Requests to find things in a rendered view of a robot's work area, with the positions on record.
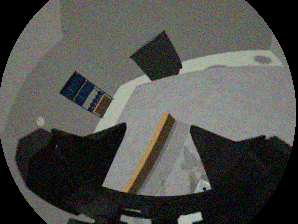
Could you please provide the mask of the wooden side rail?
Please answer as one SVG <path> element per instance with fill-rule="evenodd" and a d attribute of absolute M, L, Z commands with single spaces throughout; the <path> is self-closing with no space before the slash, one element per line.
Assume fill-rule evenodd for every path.
<path fill-rule="evenodd" d="M 146 177 L 150 169 L 153 168 L 153 164 L 156 163 L 157 157 L 160 156 L 162 147 L 164 147 L 166 139 L 168 139 L 170 129 L 173 127 L 174 120 L 169 113 L 162 113 L 160 121 L 154 131 L 152 140 L 146 148 L 144 155 L 142 155 L 140 161 L 132 176 L 129 177 L 128 183 L 126 183 L 122 193 L 138 193 L 138 189 L 141 188 L 141 185 L 144 184 Z"/>

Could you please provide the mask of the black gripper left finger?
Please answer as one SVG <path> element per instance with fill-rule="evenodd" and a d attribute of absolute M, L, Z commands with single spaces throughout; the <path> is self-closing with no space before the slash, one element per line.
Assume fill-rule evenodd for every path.
<path fill-rule="evenodd" d="M 86 171 L 92 176 L 93 184 L 104 184 L 106 173 L 112 167 L 114 156 L 117 155 L 122 139 L 125 137 L 126 123 L 113 125 L 92 135 L 80 137 L 60 129 L 51 129 L 56 136 L 57 147 L 68 149 L 77 156 Z"/>

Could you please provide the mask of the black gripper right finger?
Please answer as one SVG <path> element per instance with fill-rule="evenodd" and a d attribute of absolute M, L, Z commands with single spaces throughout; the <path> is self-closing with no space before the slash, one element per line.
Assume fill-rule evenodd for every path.
<path fill-rule="evenodd" d="M 223 186 L 223 180 L 233 173 L 234 169 L 241 163 L 247 151 L 251 148 L 255 149 L 263 144 L 266 135 L 250 137 L 241 141 L 233 141 L 225 139 L 221 135 L 209 132 L 208 129 L 202 129 L 197 125 L 190 125 L 190 135 L 194 147 L 197 148 L 198 156 L 204 164 L 206 176 L 212 189 Z"/>

